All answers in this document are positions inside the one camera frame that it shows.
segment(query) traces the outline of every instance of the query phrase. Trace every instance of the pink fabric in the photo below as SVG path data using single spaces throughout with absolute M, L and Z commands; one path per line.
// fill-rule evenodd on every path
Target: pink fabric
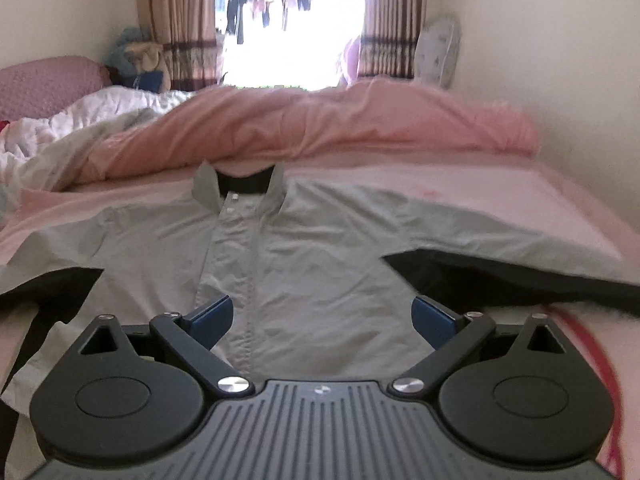
M 565 178 L 556 170 L 541 162 L 535 162 L 534 167 L 563 196 L 575 204 L 592 225 L 597 226 L 609 240 L 615 243 L 626 261 L 640 267 L 640 235 L 629 224 L 589 191 Z
M 435 88 L 374 78 L 349 88 L 212 88 L 156 122 L 94 147 L 77 182 L 203 160 L 304 156 L 349 148 L 533 155 L 532 123 L 506 104 L 468 104 Z
M 103 86 L 100 64 L 80 56 L 51 57 L 3 68 L 0 120 L 44 119 Z

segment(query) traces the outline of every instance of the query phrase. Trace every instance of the shirt sleeve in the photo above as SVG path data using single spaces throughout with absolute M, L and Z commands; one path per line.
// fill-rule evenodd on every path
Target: shirt sleeve
M 401 224 L 411 249 L 437 250 L 562 274 L 640 283 L 640 272 L 586 246 L 455 206 L 407 201 Z
M 108 208 L 87 220 L 52 226 L 27 236 L 9 262 L 0 267 L 0 301 L 12 290 L 37 284 L 36 278 L 42 277 L 40 281 L 46 283 L 52 276 L 69 276 L 68 272 L 61 273 L 65 269 L 90 268 L 106 238 L 110 215 Z

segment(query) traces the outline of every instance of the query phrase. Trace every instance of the blue stuffed toy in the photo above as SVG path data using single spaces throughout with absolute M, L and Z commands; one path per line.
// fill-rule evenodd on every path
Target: blue stuffed toy
M 116 47 L 109 54 L 105 61 L 105 65 L 113 66 L 118 69 L 122 77 L 133 77 L 137 75 L 136 67 L 127 58 L 125 53 L 129 43 L 140 43 L 150 41 L 150 35 L 139 27 L 127 27 L 119 35 L 116 40 Z

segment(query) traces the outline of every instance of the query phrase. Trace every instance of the shirt collar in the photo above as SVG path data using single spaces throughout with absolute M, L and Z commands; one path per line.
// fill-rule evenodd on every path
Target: shirt collar
M 191 196 L 213 212 L 220 214 L 225 197 L 220 195 L 218 186 L 218 174 L 208 162 L 203 162 L 193 177 Z M 276 164 L 269 180 L 267 192 L 260 200 L 258 213 L 263 214 L 269 210 L 276 210 L 282 206 L 285 197 L 284 166 Z

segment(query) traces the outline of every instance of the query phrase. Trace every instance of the light gray shirt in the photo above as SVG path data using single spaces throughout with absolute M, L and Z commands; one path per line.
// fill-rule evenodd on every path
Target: light gray shirt
M 257 383 L 392 378 L 431 349 L 412 329 L 415 291 L 381 256 L 418 247 L 623 275 L 606 256 L 486 215 L 367 187 L 285 182 L 280 166 L 264 195 L 223 197 L 204 164 L 174 202 L 107 208 L 21 245 L 0 270 L 0 292 L 66 267 L 104 272 L 2 400 L 27 415 L 36 387 L 96 315 L 143 324 L 186 314 L 217 291 L 233 299 L 234 322 L 214 352 Z

